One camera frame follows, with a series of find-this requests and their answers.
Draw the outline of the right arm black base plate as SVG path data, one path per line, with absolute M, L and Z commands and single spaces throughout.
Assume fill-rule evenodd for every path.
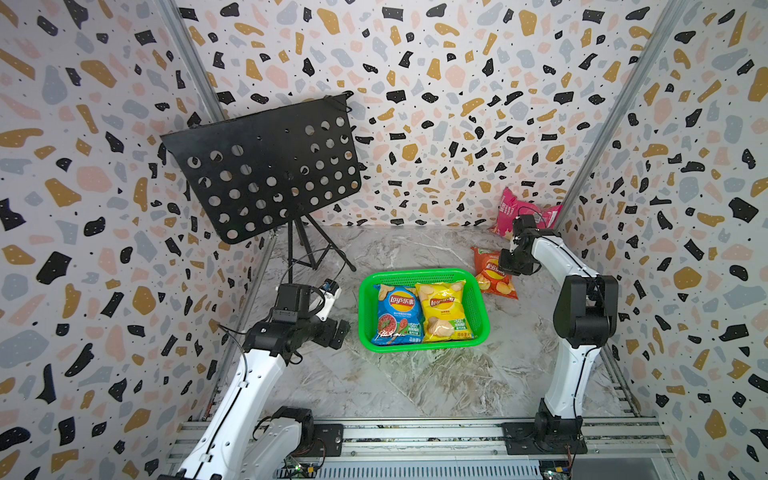
M 575 420 L 554 425 L 531 422 L 506 422 L 501 425 L 502 440 L 508 455 L 582 455 L 588 452 L 586 441 Z

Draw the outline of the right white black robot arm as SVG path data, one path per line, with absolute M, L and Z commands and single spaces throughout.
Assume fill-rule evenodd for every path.
M 514 220 L 510 247 L 501 251 L 499 264 L 515 276 L 545 269 L 560 287 L 552 315 L 559 337 L 553 379 L 533 420 L 506 423 L 505 435 L 518 450 L 585 453 L 583 400 L 594 362 L 617 328 L 618 281 L 587 266 L 530 214 Z

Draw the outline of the yellow Lay's chips bag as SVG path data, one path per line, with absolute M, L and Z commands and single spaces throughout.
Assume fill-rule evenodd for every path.
M 424 343 L 474 338 L 463 305 L 465 281 L 417 284 L 415 288 L 424 316 Z

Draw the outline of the blue Lay's chips bag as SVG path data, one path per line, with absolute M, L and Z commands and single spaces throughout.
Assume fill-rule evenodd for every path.
M 424 338 L 423 312 L 415 287 L 379 284 L 377 323 L 372 344 L 382 347 L 420 344 Z

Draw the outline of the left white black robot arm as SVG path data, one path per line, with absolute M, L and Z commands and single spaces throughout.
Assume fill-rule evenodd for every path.
M 287 459 L 325 444 L 315 434 L 311 410 L 281 407 L 264 414 L 278 380 L 314 343 L 338 350 L 350 325 L 330 312 L 341 293 L 334 280 L 321 286 L 282 284 L 268 315 L 244 334 L 241 358 L 228 390 L 174 479 L 270 479 Z

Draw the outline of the red Lay's chips bag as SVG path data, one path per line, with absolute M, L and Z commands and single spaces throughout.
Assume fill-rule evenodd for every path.
M 501 271 L 499 266 L 500 252 L 472 248 L 474 254 L 475 278 L 483 293 L 517 299 L 517 291 L 512 283 L 511 276 Z

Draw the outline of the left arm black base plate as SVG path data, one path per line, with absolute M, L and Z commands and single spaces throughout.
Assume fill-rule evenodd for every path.
M 293 457 L 339 457 L 344 440 L 342 423 L 299 422 L 288 417 L 267 420 L 252 434 L 258 460 Z

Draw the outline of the green plastic basket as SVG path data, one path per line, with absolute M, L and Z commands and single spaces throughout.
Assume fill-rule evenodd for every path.
M 475 337 L 469 340 L 377 346 L 372 339 L 377 331 L 377 296 L 375 286 L 379 284 L 412 287 L 416 283 L 441 283 L 465 280 L 463 306 L 467 322 Z M 375 353 L 410 352 L 452 348 L 470 348 L 484 343 L 490 334 L 490 322 L 476 279 L 460 268 L 431 268 L 396 270 L 373 273 L 366 277 L 358 290 L 358 337 L 361 344 Z

